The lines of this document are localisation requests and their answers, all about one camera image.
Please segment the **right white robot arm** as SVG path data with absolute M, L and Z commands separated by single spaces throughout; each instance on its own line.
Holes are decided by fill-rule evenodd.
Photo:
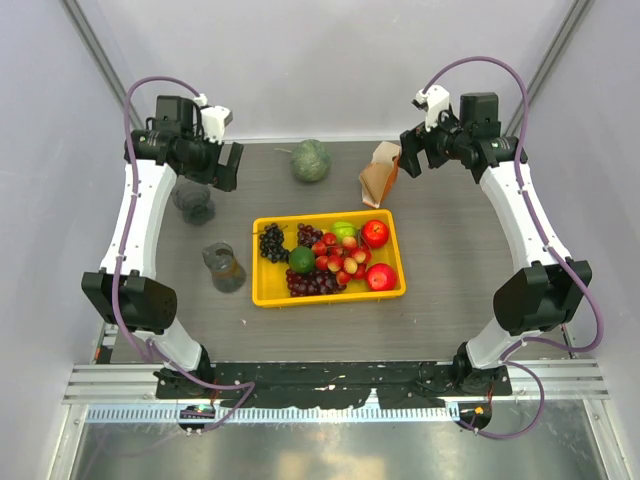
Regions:
M 420 175 L 419 153 L 432 169 L 459 161 L 489 199 L 511 252 L 514 274 L 493 296 L 493 317 L 460 345 L 445 386 L 479 395 L 504 379 L 502 360 L 573 318 L 592 270 L 557 240 L 540 208 L 526 156 L 516 152 L 518 138 L 501 133 L 496 94 L 465 94 L 455 113 L 449 92 L 433 85 L 417 92 L 413 103 L 425 119 L 401 134 L 400 167 L 411 177 Z

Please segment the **yellow plastic fruit tray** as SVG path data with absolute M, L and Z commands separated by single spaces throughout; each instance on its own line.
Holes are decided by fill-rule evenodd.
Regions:
M 379 249 L 370 249 L 362 240 L 360 230 L 370 220 L 384 222 L 390 230 L 387 244 Z M 360 244 L 369 248 L 372 254 L 367 269 L 377 263 L 391 266 L 397 273 L 398 281 L 394 290 L 371 291 L 362 280 L 352 280 L 342 293 L 331 295 L 291 297 L 286 285 L 286 271 L 291 269 L 287 263 L 271 263 L 262 258 L 259 252 L 259 234 L 264 228 L 277 223 L 284 232 L 284 247 L 289 251 L 297 245 L 297 225 L 311 224 L 326 233 L 331 232 L 331 226 L 337 221 L 347 221 L 357 228 L 356 238 Z M 406 292 L 406 281 L 401 261 L 399 244 L 395 231 L 392 213 L 386 209 L 364 210 L 352 212 L 323 213 L 313 215 L 283 216 L 258 218 L 253 224 L 253 262 L 252 262 L 252 300 L 259 307 L 282 308 L 297 305 L 311 305 L 321 303 L 355 302 L 365 300 L 381 300 L 400 297 Z

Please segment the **glass coffee carafe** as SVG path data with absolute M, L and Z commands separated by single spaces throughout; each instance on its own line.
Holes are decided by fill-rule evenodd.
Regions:
M 224 242 L 214 243 L 202 250 L 205 266 L 211 274 L 214 287 L 222 293 L 239 290 L 247 279 L 247 274 L 238 262 L 230 245 Z

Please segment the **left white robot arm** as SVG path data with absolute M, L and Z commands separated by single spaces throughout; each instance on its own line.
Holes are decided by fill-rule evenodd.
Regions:
M 214 369 L 206 349 L 177 318 L 177 294 L 156 279 L 156 250 L 165 207 L 179 178 L 231 192 L 243 147 L 232 143 L 220 161 L 232 112 L 193 99 L 161 95 L 142 129 L 125 142 L 125 186 L 111 244 L 81 289 L 103 321 L 119 327 L 135 347 L 147 345 L 163 360 L 161 381 L 189 396 L 206 396 Z

